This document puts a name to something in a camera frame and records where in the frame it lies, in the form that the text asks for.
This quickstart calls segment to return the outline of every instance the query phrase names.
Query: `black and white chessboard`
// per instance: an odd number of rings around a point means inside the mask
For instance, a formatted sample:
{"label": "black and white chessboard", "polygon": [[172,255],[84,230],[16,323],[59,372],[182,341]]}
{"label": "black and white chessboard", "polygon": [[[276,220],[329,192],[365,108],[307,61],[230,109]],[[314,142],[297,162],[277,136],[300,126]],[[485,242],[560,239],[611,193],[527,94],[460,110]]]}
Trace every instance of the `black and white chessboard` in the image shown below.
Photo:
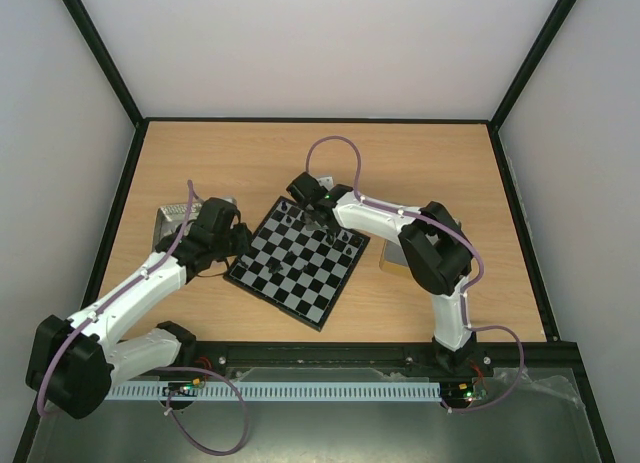
{"label": "black and white chessboard", "polygon": [[224,278],[319,331],[368,243],[357,231],[332,241],[307,229],[302,210],[280,197]]}

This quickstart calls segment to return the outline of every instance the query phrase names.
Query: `white robotic arm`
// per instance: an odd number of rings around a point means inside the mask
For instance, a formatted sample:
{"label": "white robotic arm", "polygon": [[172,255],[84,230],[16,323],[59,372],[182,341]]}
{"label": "white robotic arm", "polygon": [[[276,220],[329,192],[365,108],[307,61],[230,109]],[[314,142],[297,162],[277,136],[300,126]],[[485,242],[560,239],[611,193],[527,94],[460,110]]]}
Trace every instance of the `white robotic arm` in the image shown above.
{"label": "white robotic arm", "polygon": [[[176,361],[188,366],[195,336],[175,323],[161,323],[126,342],[120,339],[142,315],[214,261],[248,251],[251,233],[239,220],[235,204],[210,198],[179,243],[173,244],[179,232],[166,236],[140,268],[100,300],[66,320],[54,315],[45,319],[36,330],[27,385],[38,391],[44,382],[48,400],[83,418],[126,380]],[[167,256],[170,248],[173,253]],[[62,351],[47,380],[54,355]]]}
{"label": "white robotic arm", "polygon": [[[158,263],[164,252],[152,253],[147,261],[129,278],[111,290],[94,304],[71,315],[68,320],[72,328],[77,328],[87,318],[93,323],[82,330],[82,334],[95,335],[102,346],[107,364],[113,366],[111,387],[146,373],[153,368],[169,366],[180,351],[181,342],[176,335],[165,329],[155,328],[146,335],[120,343],[121,338],[145,313],[158,302],[179,290],[187,283],[187,271],[178,260],[170,256],[153,273],[147,271]],[[118,290],[130,281],[146,275],[146,278],[119,297],[104,313],[96,316],[99,308]]]}
{"label": "white robotic arm", "polygon": [[431,294],[435,341],[454,354],[465,347],[472,332],[463,321],[460,295],[468,282],[471,255],[446,235],[429,233],[425,224],[404,214],[427,213],[461,234],[442,205],[405,207],[369,197],[363,203],[350,187],[322,187],[308,173],[296,178],[287,191],[309,220],[329,231],[340,227],[365,231],[401,246],[414,279]]}

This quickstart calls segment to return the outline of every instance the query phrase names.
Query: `purple cable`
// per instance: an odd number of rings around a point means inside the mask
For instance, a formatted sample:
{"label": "purple cable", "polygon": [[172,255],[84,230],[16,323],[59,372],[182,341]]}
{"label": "purple cable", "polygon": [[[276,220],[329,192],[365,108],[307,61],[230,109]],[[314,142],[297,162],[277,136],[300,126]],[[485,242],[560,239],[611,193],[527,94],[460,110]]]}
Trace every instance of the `purple cable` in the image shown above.
{"label": "purple cable", "polygon": [[[310,163],[311,163],[311,154],[313,153],[313,151],[316,149],[316,147],[318,145],[324,143],[325,141],[329,141],[329,140],[344,141],[349,146],[351,146],[351,148],[353,148],[353,151],[356,154],[357,167],[356,167],[355,177],[353,178],[353,194],[355,195],[355,197],[357,199],[359,199],[362,202],[362,204],[364,204],[366,206],[369,206],[371,208],[376,208],[376,209],[381,210],[381,211],[386,211],[387,213],[391,213],[391,214],[394,214],[394,215],[398,214],[398,210],[396,208],[393,208],[391,206],[387,206],[387,205],[382,204],[382,203],[377,202],[377,201],[368,200],[358,190],[358,185],[360,183],[360,170],[362,168],[362,158],[360,156],[360,151],[358,150],[358,147],[349,138],[346,138],[344,136],[339,136],[339,135],[332,135],[332,136],[326,136],[326,137],[321,138],[318,141],[316,141],[313,145],[311,145],[311,148],[309,148],[309,153],[307,153],[307,160],[306,160],[306,164],[305,164],[306,172],[311,174],[311,172],[309,171],[309,168],[310,168]],[[513,338],[516,340],[516,344],[518,345],[518,352],[520,354],[520,365],[518,367],[518,374],[516,375],[516,379],[511,384],[511,386],[502,395],[500,395],[498,398],[496,398],[495,400],[493,400],[493,401],[491,401],[491,402],[489,402],[489,403],[487,403],[485,405],[476,406],[474,408],[464,408],[464,409],[450,408],[445,403],[445,401],[442,400],[443,406],[448,411],[455,412],[455,413],[468,413],[468,412],[472,412],[472,411],[476,411],[476,410],[480,410],[480,409],[484,409],[484,408],[488,408],[488,407],[494,406],[495,404],[501,402],[507,396],[509,396],[511,394],[511,392],[513,392],[515,387],[518,385],[518,382],[520,381],[520,377],[522,375],[522,372],[524,371],[524,348],[522,347],[522,342],[520,341],[520,338],[518,338],[518,335],[516,335],[513,330],[507,328],[506,326],[489,325],[489,326],[480,326],[480,327],[477,327],[477,328],[469,326],[469,320],[467,318],[467,298],[466,298],[466,294],[467,294],[467,291],[469,290],[469,288],[471,288],[473,285],[478,283],[480,281],[480,279],[484,276],[484,261],[482,260],[482,257],[480,256],[480,253],[478,253],[478,250],[476,250],[473,247],[473,245],[469,242],[469,240],[467,240],[466,238],[462,237],[461,235],[456,233],[451,228],[443,225],[442,223],[440,223],[440,222],[438,222],[438,221],[436,221],[436,220],[434,220],[432,218],[429,218],[427,216],[421,215],[419,213],[414,213],[412,211],[404,211],[403,214],[406,215],[406,216],[410,216],[411,218],[417,218],[419,220],[422,220],[425,223],[427,223],[429,225],[432,225],[432,226],[435,226],[440,231],[443,231],[447,235],[451,236],[453,239],[455,239],[460,244],[462,244],[467,250],[469,250],[469,252],[473,255],[473,257],[478,262],[478,274],[473,279],[469,280],[465,285],[463,285],[460,288],[460,311],[462,313],[462,323],[463,323],[463,325],[467,329],[469,329],[470,331],[475,331],[476,333],[477,332],[481,332],[481,331],[489,331],[489,330],[503,330],[503,331],[506,331],[507,333],[509,333],[511,336],[513,336]]]}
{"label": "purple cable", "polygon": [[[147,270],[149,275],[166,263],[166,261],[169,259],[169,257],[171,257],[171,254],[175,251],[176,247],[178,246],[178,244],[182,240],[182,237],[184,236],[185,228],[187,226],[187,223],[189,222],[189,217],[191,216],[191,205],[193,204],[193,195],[194,195],[193,182],[191,180],[187,181],[187,186],[189,187],[189,198],[187,200],[187,208],[185,211],[184,220],[182,220],[182,224],[180,225],[180,229],[178,230],[178,235],[176,236],[175,240],[173,240],[173,243],[171,243],[171,246],[166,251],[164,256],[155,265],[151,266],[151,268]],[[102,305],[96,308],[96,311],[95,311],[96,316],[99,316],[102,313],[104,313],[104,311],[107,308],[109,308],[109,306],[111,306],[111,304],[114,301],[116,301],[118,298],[124,295],[127,291],[129,291],[131,288],[133,288],[143,279],[144,277],[142,275],[138,275],[136,278],[134,278],[129,283],[127,283],[122,288],[120,288],[118,291],[116,291],[113,295],[111,295],[109,299],[107,299],[107,301],[105,301]],[[49,366],[47,367],[47,371],[44,373],[44,377],[42,378],[42,383],[40,383],[40,389],[38,390],[38,397],[36,399],[36,408],[38,409],[38,414],[42,418],[54,413],[54,412],[48,412],[45,409],[45,405],[47,402],[47,398],[46,398],[47,388],[49,387],[49,383],[51,382],[51,377],[53,376],[53,372],[58,366],[58,363],[60,363],[60,359],[64,355],[65,351],[67,351],[69,346],[71,346],[71,343],[73,343],[73,340],[75,340],[77,336],[80,333],[82,333],[82,331],[87,326],[91,324],[91,322],[92,322],[92,319],[87,318],[82,323],[80,323],[78,327],[69,334],[69,336],[62,343],[62,345],[60,345],[60,348],[58,348],[58,351],[51,359],[51,363],[49,363]]]}
{"label": "purple cable", "polygon": [[238,402],[240,402],[240,406],[242,406],[242,413],[244,414],[244,428],[242,430],[242,436],[240,437],[240,440],[238,441],[236,446],[234,446],[230,450],[220,451],[220,450],[212,450],[211,448],[207,448],[206,446],[201,445],[200,443],[198,443],[187,432],[187,430],[185,430],[184,426],[182,426],[182,423],[180,423],[180,420],[178,420],[178,417],[175,415],[174,411],[171,408],[171,398],[173,397],[173,395],[176,392],[171,392],[169,394],[169,396],[167,397],[167,401],[165,403],[165,408],[167,410],[167,413],[165,413],[165,414],[168,414],[168,415],[171,416],[171,418],[176,423],[176,425],[178,425],[178,429],[180,430],[180,433],[182,433],[182,436],[184,436],[185,439],[189,443],[191,443],[198,450],[202,451],[203,453],[206,453],[207,455],[211,455],[211,456],[228,456],[228,455],[232,455],[232,454],[240,451],[240,449],[242,449],[242,447],[247,442],[247,438],[249,437],[249,408],[247,407],[247,402],[244,401],[244,398],[242,398],[242,394],[240,393],[238,388],[233,383],[231,383],[224,376],[218,375],[217,373],[214,373],[213,371],[210,371],[210,370],[205,370],[204,368],[192,368],[192,367],[187,367],[187,366],[178,366],[178,367],[156,368],[156,370],[158,370],[158,371],[169,371],[169,372],[172,372],[172,371],[192,371],[192,372],[202,373],[204,375],[212,376],[213,378],[216,378],[217,380],[222,381],[229,388],[231,388],[231,391],[233,391],[235,393],[235,395],[238,397]]}

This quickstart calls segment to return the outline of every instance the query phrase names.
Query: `purple wire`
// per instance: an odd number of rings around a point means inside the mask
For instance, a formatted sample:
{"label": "purple wire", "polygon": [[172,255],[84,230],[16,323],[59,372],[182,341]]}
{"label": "purple wire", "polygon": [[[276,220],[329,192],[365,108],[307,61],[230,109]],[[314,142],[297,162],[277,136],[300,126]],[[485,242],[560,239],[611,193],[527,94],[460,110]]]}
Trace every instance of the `purple wire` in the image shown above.
{"label": "purple wire", "polygon": [[[162,258],[155,265],[152,265],[147,270],[147,274],[149,275],[166,263],[166,261],[171,257],[172,253],[175,251],[176,247],[178,246],[178,244],[182,240],[182,237],[184,236],[185,228],[187,226],[187,223],[189,222],[189,217],[191,216],[191,205],[193,204],[193,198],[194,198],[193,182],[191,180],[188,180],[187,186],[189,187],[189,198],[187,200],[187,208],[185,211],[184,220],[182,220],[182,224],[180,225],[180,229],[178,230],[178,235],[173,240],[173,243],[171,243],[171,246],[166,251],[166,253],[162,256]],[[134,278],[129,283],[127,283],[122,288],[120,288],[118,291],[116,291],[113,295],[111,295],[109,299],[107,299],[107,301],[105,301],[102,305],[100,305],[96,309],[95,311],[96,316],[104,313],[104,311],[107,308],[109,308],[109,306],[111,306],[113,302],[115,302],[118,298],[124,295],[127,291],[129,291],[131,288],[133,288],[143,279],[144,277],[142,275],[138,275],[136,278]],[[47,371],[45,371],[44,377],[42,378],[42,383],[40,384],[40,389],[38,390],[38,397],[36,398],[36,408],[38,410],[38,414],[42,418],[54,414],[54,412],[48,412],[45,409],[45,405],[47,403],[47,398],[46,398],[47,388],[49,387],[49,383],[51,382],[51,377],[53,376],[53,372],[55,371],[56,367],[60,363],[60,360],[62,359],[62,356],[64,355],[64,353],[67,351],[69,346],[71,346],[71,343],[73,343],[73,341],[77,338],[77,336],[80,333],[82,333],[82,331],[87,326],[89,326],[92,321],[93,320],[91,318],[87,318],[82,323],[80,323],[78,327],[69,334],[69,336],[62,343],[62,345],[60,345],[60,348],[58,348],[58,351],[56,352],[56,354],[53,355],[53,358],[51,359],[51,363],[49,363],[49,366],[47,367]]]}
{"label": "purple wire", "polygon": [[213,378],[222,381],[229,388],[231,388],[231,391],[233,391],[235,393],[235,395],[238,397],[238,402],[240,402],[240,406],[242,406],[242,413],[244,414],[244,428],[242,430],[242,436],[240,437],[240,440],[238,441],[236,446],[234,446],[230,450],[220,451],[220,450],[212,450],[211,448],[207,448],[206,446],[198,443],[187,432],[187,430],[184,428],[184,426],[182,426],[182,423],[180,423],[180,420],[178,420],[178,417],[175,415],[175,412],[171,409],[171,398],[173,397],[173,395],[176,392],[171,392],[169,394],[169,396],[167,397],[167,401],[165,402],[165,408],[167,409],[168,413],[166,413],[166,414],[171,416],[171,418],[176,423],[176,425],[178,425],[178,429],[180,430],[180,433],[182,433],[182,436],[184,436],[185,439],[189,443],[191,443],[193,446],[195,446],[198,450],[202,451],[203,453],[206,453],[207,455],[211,455],[211,456],[228,456],[228,455],[232,455],[232,454],[240,451],[240,449],[242,449],[242,447],[247,443],[247,438],[249,437],[249,408],[247,407],[247,402],[244,401],[244,398],[242,398],[242,394],[240,393],[238,388],[233,383],[231,383],[224,376],[218,375],[217,373],[214,373],[213,371],[210,371],[210,370],[205,370],[204,368],[192,368],[192,367],[187,367],[187,366],[178,366],[178,367],[156,368],[156,370],[158,370],[158,371],[170,371],[170,372],[171,371],[190,371],[190,372],[192,371],[192,372],[202,373],[204,375],[212,376]]}
{"label": "purple wire", "polygon": [[[383,203],[380,203],[380,202],[377,202],[377,201],[371,201],[371,200],[367,199],[366,197],[364,197],[360,193],[360,191],[358,189],[358,185],[360,183],[360,170],[362,169],[362,158],[360,156],[360,151],[358,150],[358,147],[349,138],[346,138],[344,136],[339,136],[339,135],[332,135],[332,136],[326,136],[326,137],[321,138],[318,141],[316,141],[313,145],[311,145],[311,148],[309,148],[309,153],[307,153],[307,160],[306,160],[306,163],[305,163],[306,172],[310,173],[309,168],[310,168],[310,163],[311,163],[311,154],[313,153],[313,151],[316,149],[316,147],[318,145],[324,143],[325,141],[330,141],[330,140],[344,141],[349,146],[351,146],[351,148],[353,148],[353,151],[356,154],[357,167],[356,167],[355,177],[353,178],[353,194],[355,195],[355,197],[358,200],[360,200],[362,202],[362,204],[364,204],[366,206],[369,206],[371,208],[376,208],[378,210],[386,211],[387,213],[392,213],[394,215],[397,215],[398,214],[398,209],[397,208],[393,208],[391,206],[387,206],[387,205],[385,205]],[[463,408],[463,409],[450,408],[444,402],[444,400],[442,400],[443,406],[447,410],[455,412],[455,413],[468,413],[468,412],[472,412],[472,411],[485,409],[485,408],[494,406],[495,404],[501,402],[507,396],[509,396],[513,392],[515,387],[518,385],[518,382],[520,381],[520,377],[522,375],[522,372],[524,371],[524,348],[522,346],[522,342],[520,341],[520,338],[518,338],[518,335],[516,335],[513,330],[507,328],[506,326],[489,325],[489,326],[480,326],[480,327],[477,327],[477,328],[469,326],[469,320],[467,318],[467,298],[466,298],[466,294],[467,294],[467,291],[469,290],[469,288],[471,288],[473,285],[478,283],[482,279],[482,277],[484,276],[484,261],[482,260],[482,257],[480,256],[480,253],[478,252],[478,250],[476,250],[473,247],[471,242],[469,242],[469,240],[467,240],[466,238],[462,237],[460,234],[456,233],[451,228],[443,225],[442,223],[440,223],[440,222],[438,222],[438,221],[436,221],[436,220],[434,220],[432,218],[429,218],[427,216],[421,215],[419,213],[414,213],[412,211],[404,211],[403,214],[406,215],[406,216],[410,216],[411,218],[417,218],[419,220],[422,220],[425,223],[427,223],[429,225],[432,225],[432,226],[435,226],[440,231],[443,231],[447,235],[451,236],[453,239],[455,239],[460,244],[462,244],[467,250],[469,250],[469,252],[473,255],[473,257],[478,262],[478,274],[473,279],[469,280],[466,284],[464,284],[460,288],[460,311],[462,313],[462,323],[463,323],[463,325],[465,327],[467,327],[468,330],[475,331],[476,333],[477,332],[481,332],[481,331],[489,331],[489,330],[503,330],[503,331],[506,331],[507,333],[509,333],[511,336],[513,336],[513,338],[516,340],[516,344],[518,345],[518,352],[520,354],[520,365],[518,367],[518,374],[516,376],[515,381],[511,384],[511,386],[502,395],[500,395],[498,398],[496,398],[495,400],[493,400],[493,401],[491,401],[491,402],[489,402],[489,403],[487,403],[485,405],[476,406],[474,408]]]}

